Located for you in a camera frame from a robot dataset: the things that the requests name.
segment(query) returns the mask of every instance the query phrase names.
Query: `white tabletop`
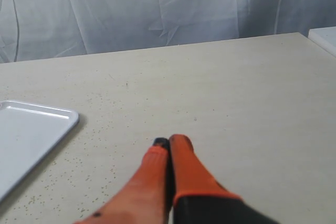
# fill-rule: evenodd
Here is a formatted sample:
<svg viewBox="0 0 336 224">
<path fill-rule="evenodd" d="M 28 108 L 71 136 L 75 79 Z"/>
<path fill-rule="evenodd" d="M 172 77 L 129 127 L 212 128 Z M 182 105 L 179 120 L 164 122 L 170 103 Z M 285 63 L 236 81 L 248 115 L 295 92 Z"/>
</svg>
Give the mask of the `white tabletop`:
<svg viewBox="0 0 336 224">
<path fill-rule="evenodd" d="M 336 27 L 310 29 L 308 38 L 336 57 Z"/>
<path fill-rule="evenodd" d="M 336 222 L 336 59 L 300 34 L 8 63 L 0 80 L 0 100 L 81 114 L 2 202 L 1 223 L 89 215 L 173 133 L 259 211 Z"/>
</svg>

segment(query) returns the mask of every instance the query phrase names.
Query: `speckled table surface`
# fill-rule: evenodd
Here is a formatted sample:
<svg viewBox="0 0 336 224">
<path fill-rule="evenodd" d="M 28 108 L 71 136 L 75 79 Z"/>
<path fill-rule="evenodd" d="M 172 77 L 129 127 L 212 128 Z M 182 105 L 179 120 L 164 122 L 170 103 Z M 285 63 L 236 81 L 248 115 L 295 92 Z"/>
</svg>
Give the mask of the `speckled table surface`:
<svg viewBox="0 0 336 224">
<path fill-rule="evenodd" d="M 335 80 L 335 57 L 300 34 L 2 64 L 0 100 L 80 123 L 0 204 L 0 223 L 89 215 L 173 133 L 254 208 L 335 223 Z"/>
</svg>

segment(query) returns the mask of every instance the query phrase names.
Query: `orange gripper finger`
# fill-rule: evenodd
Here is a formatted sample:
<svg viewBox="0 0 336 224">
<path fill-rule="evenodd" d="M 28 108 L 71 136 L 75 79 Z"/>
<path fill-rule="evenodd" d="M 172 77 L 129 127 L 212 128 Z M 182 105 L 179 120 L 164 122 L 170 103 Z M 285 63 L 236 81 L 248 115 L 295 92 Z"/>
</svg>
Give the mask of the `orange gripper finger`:
<svg viewBox="0 0 336 224">
<path fill-rule="evenodd" d="M 164 224 L 173 194 L 169 188 L 169 142 L 157 138 L 126 185 L 103 207 L 75 224 Z"/>
<path fill-rule="evenodd" d="M 175 176 L 176 194 L 173 204 L 186 196 L 214 196 L 241 199 L 227 191 L 208 172 L 194 154 L 193 145 L 185 135 L 175 134 L 169 138 Z"/>
</svg>

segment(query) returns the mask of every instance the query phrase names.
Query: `white backdrop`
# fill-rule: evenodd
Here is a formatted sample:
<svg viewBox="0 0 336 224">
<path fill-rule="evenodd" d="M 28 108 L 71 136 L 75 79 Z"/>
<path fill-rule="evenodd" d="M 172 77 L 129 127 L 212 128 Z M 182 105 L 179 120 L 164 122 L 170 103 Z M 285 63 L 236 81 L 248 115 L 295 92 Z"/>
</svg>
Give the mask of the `white backdrop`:
<svg viewBox="0 0 336 224">
<path fill-rule="evenodd" d="M 336 0 L 1 0 L 0 62 L 336 26 Z"/>
</svg>

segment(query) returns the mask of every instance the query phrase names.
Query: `plastic tray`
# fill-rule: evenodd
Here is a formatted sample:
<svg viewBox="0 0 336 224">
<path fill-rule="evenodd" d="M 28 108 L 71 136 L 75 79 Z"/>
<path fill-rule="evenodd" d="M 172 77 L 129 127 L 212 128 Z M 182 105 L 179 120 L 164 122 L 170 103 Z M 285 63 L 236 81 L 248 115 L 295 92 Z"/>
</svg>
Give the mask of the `plastic tray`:
<svg viewBox="0 0 336 224">
<path fill-rule="evenodd" d="M 78 113 L 0 102 L 0 201 L 73 128 Z"/>
</svg>

